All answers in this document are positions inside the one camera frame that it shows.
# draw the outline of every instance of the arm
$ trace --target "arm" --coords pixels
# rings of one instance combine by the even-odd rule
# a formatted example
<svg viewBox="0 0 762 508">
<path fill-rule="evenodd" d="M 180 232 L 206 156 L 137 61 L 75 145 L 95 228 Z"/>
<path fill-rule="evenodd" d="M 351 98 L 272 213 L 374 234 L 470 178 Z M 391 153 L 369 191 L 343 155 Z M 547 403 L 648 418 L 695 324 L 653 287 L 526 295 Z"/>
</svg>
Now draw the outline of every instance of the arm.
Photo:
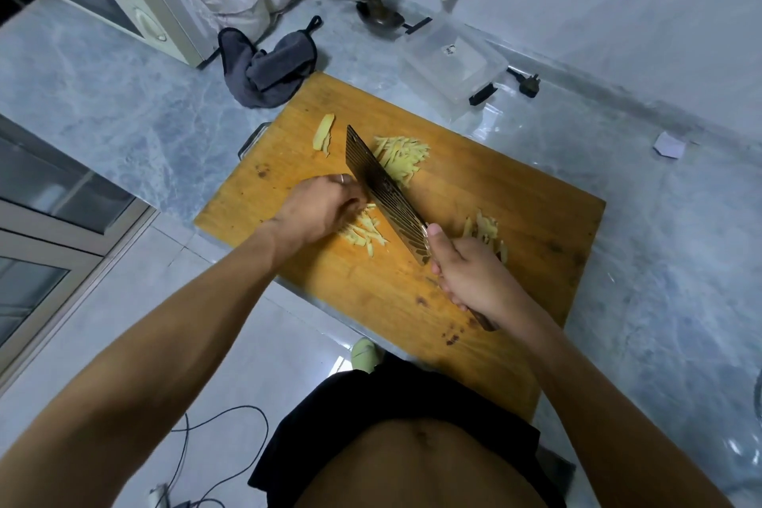
<svg viewBox="0 0 762 508">
<path fill-rule="evenodd" d="M 365 203 L 349 176 L 308 179 L 241 246 L 138 321 L 0 459 L 3 506 L 110 506 L 233 345 L 278 268 Z"/>
<path fill-rule="evenodd" d="M 432 270 L 450 299 L 481 311 L 524 350 L 602 506 L 730 506 L 667 436 L 568 341 L 545 310 L 471 237 L 429 227 Z"/>
</svg>

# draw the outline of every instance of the green slipper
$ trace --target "green slipper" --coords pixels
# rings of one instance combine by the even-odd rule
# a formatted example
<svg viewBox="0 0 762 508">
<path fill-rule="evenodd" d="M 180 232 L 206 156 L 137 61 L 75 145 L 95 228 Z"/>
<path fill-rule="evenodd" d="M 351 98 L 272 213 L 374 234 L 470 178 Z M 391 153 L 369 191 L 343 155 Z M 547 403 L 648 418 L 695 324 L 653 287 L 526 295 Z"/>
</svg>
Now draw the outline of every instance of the green slipper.
<svg viewBox="0 0 762 508">
<path fill-rule="evenodd" d="M 352 369 L 359 369 L 370 373 L 381 363 L 376 344 L 364 337 L 352 346 Z"/>
</svg>

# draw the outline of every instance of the person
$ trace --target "person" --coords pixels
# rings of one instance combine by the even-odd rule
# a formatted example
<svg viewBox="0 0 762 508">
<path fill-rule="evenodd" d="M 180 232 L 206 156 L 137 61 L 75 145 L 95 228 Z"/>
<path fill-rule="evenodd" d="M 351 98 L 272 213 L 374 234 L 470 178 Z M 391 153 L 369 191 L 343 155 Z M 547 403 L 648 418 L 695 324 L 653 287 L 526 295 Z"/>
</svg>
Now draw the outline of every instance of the person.
<svg viewBox="0 0 762 508">
<path fill-rule="evenodd" d="M 283 262 L 366 202 L 346 175 L 296 185 L 271 220 L 111 343 L 42 410 L 0 460 L 2 505 L 110 506 L 225 358 Z M 517 340 L 602 506 L 730 506 L 485 245 L 451 241 L 436 224 L 428 237 L 444 292 Z M 270 506 L 563 505 L 529 458 L 534 428 L 443 375 L 406 364 L 416 371 L 405 383 L 393 370 L 399 364 L 390 365 L 332 376 L 281 423 L 252 475 L 270 488 Z M 402 393 L 390 380 L 403 382 Z M 353 395 L 353 412 L 373 411 L 348 437 L 343 422 L 353 414 L 337 414 L 333 401 L 331 416 L 343 420 L 324 424 L 321 410 L 334 396 L 352 405 Z M 335 442 L 341 449 L 322 452 Z"/>
</svg>

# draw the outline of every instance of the cutting board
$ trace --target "cutting board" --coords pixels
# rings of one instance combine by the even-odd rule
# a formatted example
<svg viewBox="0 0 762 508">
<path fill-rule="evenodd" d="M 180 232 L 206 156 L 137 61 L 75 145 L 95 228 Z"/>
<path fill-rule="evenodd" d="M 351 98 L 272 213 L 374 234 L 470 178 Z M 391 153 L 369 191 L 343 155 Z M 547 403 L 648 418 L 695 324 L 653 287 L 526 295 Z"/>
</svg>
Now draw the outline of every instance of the cutting board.
<svg viewBox="0 0 762 508">
<path fill-rule="evenodd" d="M 330 155 L 312 149 L 326 113 L 335 113 Z M 563 325 L 604 213 L 605 202 L 424 118 L 315 73 L 196 217 L 207 233 L 237 246 L 272 217 L 302 179 L 348 173 L 347 124 L 374 136 L 423 140 L 431 153 L 406 190 L 429 222 L 453 236 L 481 208 L 498 221 L 508 268 Z M 375 257 L 339 236 L 303 250 L 280 275 L 420 361 L 530 420 L 539 387 L 513 340 L 486 332 L 444 296 L 383 216 Z"/>
</svg>

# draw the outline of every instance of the black shorts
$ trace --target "black shorts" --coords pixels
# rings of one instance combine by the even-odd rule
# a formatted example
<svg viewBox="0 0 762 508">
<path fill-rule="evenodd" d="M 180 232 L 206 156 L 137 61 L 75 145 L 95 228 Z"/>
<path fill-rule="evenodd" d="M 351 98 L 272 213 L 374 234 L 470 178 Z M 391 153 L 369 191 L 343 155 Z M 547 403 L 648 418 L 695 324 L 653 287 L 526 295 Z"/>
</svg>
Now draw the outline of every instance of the black shorts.
<svg viewBox="0 0 762 508">
<path fill-rule="evenodd" d="M 344 371 L 315 388 L 283 418 L 248 485 L 267 493 L 269 508 L 291 508 L 318 472 L 370 426 L 420 418 L 460 427 L 513 466 L 548 506 L 566 506 L 535 457 L 537 429 L 457 381 L 389 354 L 372 374 Z"/>
</svg>

